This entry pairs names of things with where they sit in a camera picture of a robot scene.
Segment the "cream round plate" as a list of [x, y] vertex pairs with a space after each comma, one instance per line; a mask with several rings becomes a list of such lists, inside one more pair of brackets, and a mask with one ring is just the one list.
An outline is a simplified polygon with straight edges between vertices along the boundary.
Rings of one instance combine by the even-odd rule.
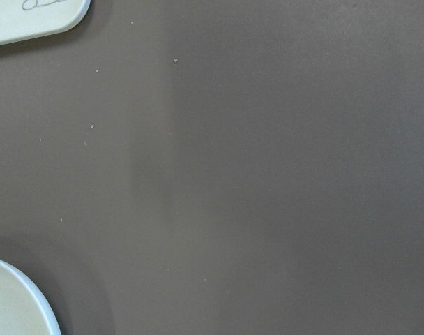
[[43, 293], [19, 269], [0, 260], [0, 334], [60, 334]]

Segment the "cream rabbit tray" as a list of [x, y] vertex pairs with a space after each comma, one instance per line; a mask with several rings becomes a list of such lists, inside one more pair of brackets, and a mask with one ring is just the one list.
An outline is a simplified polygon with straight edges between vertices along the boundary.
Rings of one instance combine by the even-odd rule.
[[0, 45], [68, 31], [86, 15], [89, 0], [0, 0]]

